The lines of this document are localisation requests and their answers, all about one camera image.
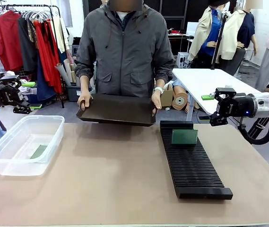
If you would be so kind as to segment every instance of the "clear plastic bin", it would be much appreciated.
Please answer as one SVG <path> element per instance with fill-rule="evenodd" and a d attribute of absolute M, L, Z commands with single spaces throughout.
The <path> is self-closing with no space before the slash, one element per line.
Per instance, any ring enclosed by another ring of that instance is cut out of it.
<path fill-rule="evenodd" d="M 42 175 L 63 138 L 64 122 L 62 116 L 31 115 L 21 119 L 0 139 L 0 174 Z M 41 145 L 46 149 L 32 158 Z"/>

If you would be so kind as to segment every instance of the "wristwatch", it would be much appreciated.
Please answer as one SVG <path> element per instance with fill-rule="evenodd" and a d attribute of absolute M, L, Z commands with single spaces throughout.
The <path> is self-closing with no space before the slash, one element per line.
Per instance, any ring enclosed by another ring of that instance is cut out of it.
<path fill-rule="evenodd" d="M 153 93 L 154 93 L 156 90 L 159 90 L 159 91 L 161 92 L 161 95 L 164 93 L 164 90 L 163 90 L 161 87 L 156 87 L 156 88 L 153 90 Z"/>

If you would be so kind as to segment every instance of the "beige jacket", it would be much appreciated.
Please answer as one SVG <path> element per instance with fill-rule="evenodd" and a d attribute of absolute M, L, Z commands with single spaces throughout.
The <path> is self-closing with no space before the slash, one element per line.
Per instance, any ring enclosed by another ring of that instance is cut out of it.
<path fill-rule="evenodd" d="M 211 27 L 212 10 L 210 7 L 208 7 L 202 15 L 201 19 L 199 20 L 194 40 L 189 50 L 189 61 L 192 61 L 197 56 L 197 53 L 200 51 L 201 46 L 205 43 L 211 32 Z"/>
<path fill-rule="evenodd" d="M 222 40 L 219 46 L 216 63 L 219 63 L 219 57 L 225 60 L 232 60 L 237 48 L 237 35 L 243 24 L 246 13 L 243 10 L 235 11 L 225 24 Z"/>

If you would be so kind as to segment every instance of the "floor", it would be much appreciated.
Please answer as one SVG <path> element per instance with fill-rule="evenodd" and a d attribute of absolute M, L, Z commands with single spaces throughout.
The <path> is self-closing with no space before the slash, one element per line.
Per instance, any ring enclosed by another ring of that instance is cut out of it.
<path fill-rule="evenodd" d="M 242 65 L 239 74 L 237 77 L 244 81 L 245 83 L 254 86 L 257 79 L 258 70 L 253 67 L 249 67 L 246 64 Z M 65 117 L 66 123 L 83 123 L 80 119 L 78 119 L 75 115 L 78 111 L 78 105 L 77 103 L 71 103 L 71 102 L 65 102 L 65 109 L 61 108 L 61 104 L 59 102 L 56 102 L 52 104 L 51 106 L 48 106 L 44 109 L 37 110 L 32 112 L 31 114 L 36 115 L 61 115 Z M 193 113 L 192 121 L 194 123 L 208 123 L 208 122 L 202 122 L 199 120 L 199 116 L 204 116 L 205 113 L 201 111 L 195 111 Z M 11 128 L 17 121 L 19 121 L 24 115 L 22 114 L 13 114 L 12 113 L 12 107 L 6 106 L 2 108 L 0 112 L 0 119 L 2 120 L 3 124 L 9 129 Z M 156 116 L 156 123 L 159 124 L 160 121 L 163 120 L 174 120 L 174 121 L 184 121 L 186 119 L 186 114 L 184 111 L 176 111 L 176 110 L 161 110 L 158 112 Z M 255 120 L 248 119 L 246 120 L 246 125 L 248 129 L 253 125 Z M 258 150 L 258 152 L 269 162 L 269 143 L 262 146 L 255 146 L 255 148 Z"/>

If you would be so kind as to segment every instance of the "person's hand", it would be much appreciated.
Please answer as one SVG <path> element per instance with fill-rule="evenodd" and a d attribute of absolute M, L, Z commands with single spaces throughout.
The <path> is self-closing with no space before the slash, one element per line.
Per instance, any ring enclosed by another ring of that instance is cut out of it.
<path fill-rule="evenodd" d="M 257 46 L 254 46 L 254 56 L 256 56 L 258 53 L 258 47 Z"/>
<path fill-rule="evenodd" d="M 162 109 L 162 104 L 161 104 L 161 92 L 159 90 L 156 90 L 152 97 L 151 100 L 153 104 L 155 105 L 156 108 L 153 109 L 152 111 L 152 116 L 156 115 L 157 111 Z"/>
<path fill-rule="evenodd" d="M 88 89 L 81 91 L 81 96 L 78 98 L 78 105 L 80 105 L 83 100 L 85 101 L 85 104 L 83 103 L 82 106 L 80 106 L 82 110 L 85 110 L 85 108 L 89 107 L 90 97 L 91 95 Z"/>
<path fill-rule="evenodd" d="M 244 48 L 244 44 L 241 42 L 237 42 L 237 48 L 238 49 Z"/>
<path fill-rule="evenodd" d="M 214 42 L 214 41 L 211 41 L 211 42 L 207 43 L 207 47 L 216 47 L 216 46 L 217 46 L 217 43 Z"/>

